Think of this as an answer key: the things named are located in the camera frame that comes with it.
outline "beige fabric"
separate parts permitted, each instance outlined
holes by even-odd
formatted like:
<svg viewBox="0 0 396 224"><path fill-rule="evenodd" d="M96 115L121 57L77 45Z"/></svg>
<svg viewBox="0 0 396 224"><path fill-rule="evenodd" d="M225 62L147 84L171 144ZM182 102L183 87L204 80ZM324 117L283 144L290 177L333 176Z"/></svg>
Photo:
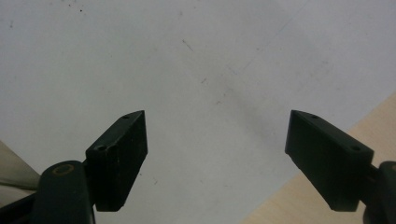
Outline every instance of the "beige fabric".
<svg viewBox="0 0 396 224"><path fill-rule="evenodd" d="M0 141L0 185L36 189L40 175Z"/></svg>
<svg viewBox="0 0 396 224"><path fill-rule="evenodd" d="M0 185L0 207L30 195L31 191Z"/></svg>

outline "white surface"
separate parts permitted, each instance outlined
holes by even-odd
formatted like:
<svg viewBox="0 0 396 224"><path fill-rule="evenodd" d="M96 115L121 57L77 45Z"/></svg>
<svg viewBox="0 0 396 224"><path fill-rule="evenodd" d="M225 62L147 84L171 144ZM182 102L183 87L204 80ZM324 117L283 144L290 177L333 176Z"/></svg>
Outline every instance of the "white surface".
<svg viewBox="0 0 396 224"><path fill-rule="evenodd" d="M1 1L0 138L41 173L145 109L142 175L98 223L237 223L296 171L291 109L345 130L395 90L395 22L391 0Z"/></svg>

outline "light wood table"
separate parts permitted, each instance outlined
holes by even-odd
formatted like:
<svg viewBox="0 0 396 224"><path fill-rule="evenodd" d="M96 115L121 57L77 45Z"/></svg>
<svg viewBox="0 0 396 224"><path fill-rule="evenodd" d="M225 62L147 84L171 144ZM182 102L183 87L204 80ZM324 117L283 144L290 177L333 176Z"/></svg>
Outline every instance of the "light wood table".
<svg viewBox="0 0 396 224"><path fill-rule="evenodd" d="M350 135L375 151L373 164L396 161L396 92L352 127ZM298 174L242 223L362 223L364 204L355 213L332 211L308 179Z"/></svg>

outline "black plastic part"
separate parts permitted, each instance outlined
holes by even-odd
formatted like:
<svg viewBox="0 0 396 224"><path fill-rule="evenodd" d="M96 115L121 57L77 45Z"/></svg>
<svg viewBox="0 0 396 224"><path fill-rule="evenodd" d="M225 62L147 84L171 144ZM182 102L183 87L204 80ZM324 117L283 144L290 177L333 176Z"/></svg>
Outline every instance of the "black plastic part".
<svg viewBox="0 0 396 224"><path fill-rule="evenodd" d="M147 154L144 111L122 116L87 149L87 176L98 211L120 210Z"/></svg>
<svg viewBox="0 0 396 224"><path fill-rule="evenodd" d="M60 162L43 173L29 223L94 223L85 170L81 162Z"/></svg>
<svg viewBox="0 0 396 224"><path fill-rule="evenodd" d="M318 116L292 110L286 153L334 211L356 211L374 152Z"/></svg>
<svg viewBox="0 0 396 224"><path fill-rule="evenodd" d="M35 194L0 208L1 224L27 224L35 202Z"/></svg>
<svg viewBox="0 0 396 224"><path fill-rule="evenodd" d="M396 162L384 161L378 168L378 192L388 223L396 223Z"/></svg>

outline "screw hole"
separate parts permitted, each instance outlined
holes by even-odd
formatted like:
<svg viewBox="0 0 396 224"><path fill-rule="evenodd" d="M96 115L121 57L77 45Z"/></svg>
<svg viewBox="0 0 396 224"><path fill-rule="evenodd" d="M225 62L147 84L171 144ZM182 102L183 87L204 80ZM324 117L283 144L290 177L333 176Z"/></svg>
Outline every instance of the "screw hole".
<svg viewBox="0 0 396 224"><path fill-rule="evenodd" d="M361 150L359 147L351 147L351 148L352 148L352 150L354 150L354 151L360 151L360 150Z"/></svg>
<svg viewBox="0 0 396 224"><path fill-rule="evenodd" d="M99 150L99 151L103 151L103 150L105 150L107 148L107 146L98 146L98 147L96 147L95 149L96 150Z"/></svg>
<svg viewBox="0 0 396 224"><path fill-rule="evenodd" d="M64 164L56 167L52 170L52 173L57 176L67 175L74 170L74 166L71 164Z"/></svg>

